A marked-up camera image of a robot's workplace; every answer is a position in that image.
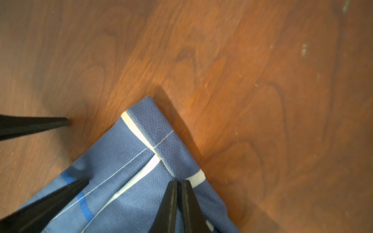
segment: seam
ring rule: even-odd
[[[125,166],[127,166],[130,162],[132,162],[132,160],[134,160],[137,156],[139,156],[141,153],[143,153],[146,149],[148,148],[145,148],[143,149],[139,154],[137,154],[133,159],[131,159],[128,163],[126,163],[123,167],[121,167],[118,171],[116,171],[114,174],[112,174],[111,176],[109,176],[106,180],[102,181],[99,185],[97,185],[95,188],[93,188],[91,191],[87,192],[86,195],[84,195],[83,197],[81,197],[79,200],[77,200],[76,202],[74,202],[72,205],[70,205],[68,208],[66,208],[64,211],[62,211],[61,213],[59,213],[56,217],[54,217],[52,220],[56,219],[58,216],[60,216],[61,214],[63,214],[66,210],[70,209],[73,205],[75,205],[76,203],[78,203],[81,199],[85,198],[88,194],[90,194],[93,190],[95,190],[96,188],[100,187],[103,183],[105,183],[108,179],[110,179],[111,177],[113,177],[116,173],[118,173],[120,170],[122,170]]]
[[[171,133],[173,132],[173,130],[171,132],[169,132],[169,134],[167,134],[157,145],[155,145],[154,148],[156,148],[159,144],[161,144]],[[81,197],[79,200],[77,200],[76,202],[74,202],[73,204],[71,204],[69,207],[67,207],[65,210],[63,210],[61,213],[59,213],[58,215],[56,215],[56,217],[54,217],[51,221],[55,220],[56,218],[58,218],[61,214],[63,214],[66,210],[70,209],[73,205],[75,205],[76,203],[78,203],[81,199],[85,198],[88,194],[90,194],[93,190],[95,190],[96,188],[98,188],[99,186],[101,186],[103,183],[105,183],[108,179],[110,179],[111,177],[113,177],[116,173],[118,173],[120,170],[122,170],[125,166],[127,166],[130,162],[132,162],[132,160],[134,160],[135,158],[137,158],[137,156],[139,156],[141,153],[143,153],[147,148],[143,149],[139,154],[137,154],[135,157],[133,157],[133,159],[131,159],[128,163],[126,163],[123,167],[121,167],[118,171],[116,171],[114,174],[112,174],[111,176],[109,176],[106,180],[102,181],[99,185],[97,185],[95,188],[93,188],[91,191],[89,191],[88,193],[86,193],[83,197]]]
[[[173,132],[173,130],[171,130],[171,132],[169,132],[155,147],[153,148],[156,148],[159,144],[161,144],[161,142],[163,142],[171,133]]]
[[[151,159],[150,161],[135,175],[133,176],[120,190],[118,190],[111,198],[110,200],[100,209],[100,211],[93,217],[93,219],[91,221],[89,221],[89,223],[85,226],[85,228],[83,229],[82,233],[84,233],[84,231],[86,230],[86,228],[89,226],[89,224],[91,224],[91,222],[108,206],[110,205],[115,199],[117,199],[118,197],[120,197],[123,193],[125,193],[129,188],[131,188],[132,186],[134,186],[138,181],[140,181],[142,178],[144,178],[145,176],[147,176],[157,165],[158,163],[160,162],[160,158],[155,154]],[[141,172],[144,172],[144,169],[145,169],[145,174],[143,176],[139,176],[139,173]],[[133,182],[133,180],[136,180],[134,183],[132,183],[131,185],[129,185],[129,187],[127,187],[127,189],[125,189],[124,191],[121,191],[127,184],[129,184],[131,181]]]

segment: wood grain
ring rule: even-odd
[[[0,1],[0,217],[147,95],[242,232],[372,232],[373,3]]]

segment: white stitching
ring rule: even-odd
[[[171,133],[173,132],[173,130],[167,134],[154,148],[156,148],[159,144],[161,144],[161,142],[163,142]],[[145,148],[143,149],[139,154],[137,154],[133,159],[131,159],[128,163],[126,163],[123,167],[121,167],[118,171],[116,171],[114,174],[112,174],[111,176],[109,176],[109,178],[107,178],[106,180],[102,181],[99,185],[97,185],[94,189],[92,189],[91,191],[89,191],[86,195],[84,195],[83,197],[81,197],[79,200],[77,200],[76,202],[74,202],[72,205],[70,205],[69,207],[67,207],[64,211],[62,211],[61,213],[59,213],[58,215],[56,215],[56,217],[54,217],[51,221],[55,220],[58,216],[60,216],[62,213],[64,213],[66,210],[70,209],[73,205],[75,205],[76,203],[78,203],[81,199],[85,198],[88,194],[90,194],[93,190],[95,190],[96,188],[98,188],[100,185],[102,185],[103,183],[105,183],[108,179],[110,179],[111,177],[113,177],[116,173],[118,173],[120,170],[122,170],[125,166],[127,166],[132,160],[134,160],[137,156],[139,156],[141,153],[143,153],[146,149],[148,148]]]
[[[169,134],[167,134],[155,147],[153,148],[156,148],[159,144],[161,144],[161,142],[163,142],[171,133],[173,132],[173,130],[171,130],[171,132],[169,132]]]
[[[139,156],[141,153],[143,153],[146,149],[148,148],[145,148],[143,149],[138,155],[136,155],[133,159],[131,159],[128,163],[126,163],[123,167],[121,167],[118,171],[116,171],[114,174],[112,174],[111,176],[109,176],[109,178],[107,178],[106,180],[102,181],[99,185],[97,185],[94,189],[92,189],[91,191],[87,192],[86,195],[84,195],[83,197],[81,197],[79,200],[77,200],[76,202],[74,202],[72,205],[70,205],[68,208],[66,208],[64,211],[62,211],[61,213],[59,213],[56,217],[54,217],[52,220],[56,219],[58,216],[60,216],[63,212],[65,212],[66,210],[68,210],[69,208],[71,208],[73,205],[75,205],[76,203],[78,203],[81,199],[85,198],[88,194],[90,194],[93,190],[95,190],[96,188],[98,188],[100,185],[102,185],[103,183],[105,183],[108,179],[110,179],[111,177],[113,177],[116,173],[118,173],[120,170],[122,170],[125,166],[127,166],[127,164],[129,164],[132,160],[134,160],[137,156]]]

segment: dark blue stripe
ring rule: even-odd
[[[75,178],[70,176],[70,174],[67,171],[63,171],[61,173],[61,178],[67,183],[71,184],[72,182],[75,181]],[[80,209],[82,210],[82,214],[84,215],[85,219],[87,219],[88,222],[92,221],[94,215],[92,214],[91,210],[88,208],[87,201],[85,200],[83,192],[80,192],[76,198],[79,201],[80,204]]]

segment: fabric fold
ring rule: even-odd
[[[90,184],[45,229],[47,233],[147,233],[167,184],[188,179],[212,232],[237,233],[226,207],[150,97],[116,124],[30,204],[80,177]],[[184,232],[181,212],[176,231]]]

